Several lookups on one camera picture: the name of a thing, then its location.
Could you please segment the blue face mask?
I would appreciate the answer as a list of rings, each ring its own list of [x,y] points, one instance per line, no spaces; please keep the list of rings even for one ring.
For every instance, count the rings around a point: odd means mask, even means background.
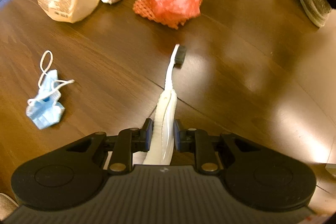
[[[75,81],[60,80],[58,71],[51,70],[54,56],[46,50],[40,60],[41,75],[38,80],[38,93],[34,98],[27,100],[26,116],[43,130],[60,122],[65,111],[64,106],[59,102],[62,94],[60,89]]]

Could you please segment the white toothbrush black bristles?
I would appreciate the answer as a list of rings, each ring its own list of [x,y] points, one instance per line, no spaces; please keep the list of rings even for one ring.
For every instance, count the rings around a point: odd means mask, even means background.
[[[144,165],[170,165],[174,150],[174,117],[177,107],[177,94],[173,87],[174,66],[184,63],[186,49],[175,45],[170,57],[165,77],[165,87],[157,103],[153,133]]]

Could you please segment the orange foam fruit net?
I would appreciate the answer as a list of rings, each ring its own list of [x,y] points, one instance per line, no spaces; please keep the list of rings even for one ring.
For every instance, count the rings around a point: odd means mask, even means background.
[[[149,0],[136,0],[133,4],[133,11],[135,14],[146,18],[148,20],[160,23],[164,26],[177,30],[179,26],[184,26],[187,19],[184,20],[171,20],[171,19],[159,19],[155,16],[151,9]]]

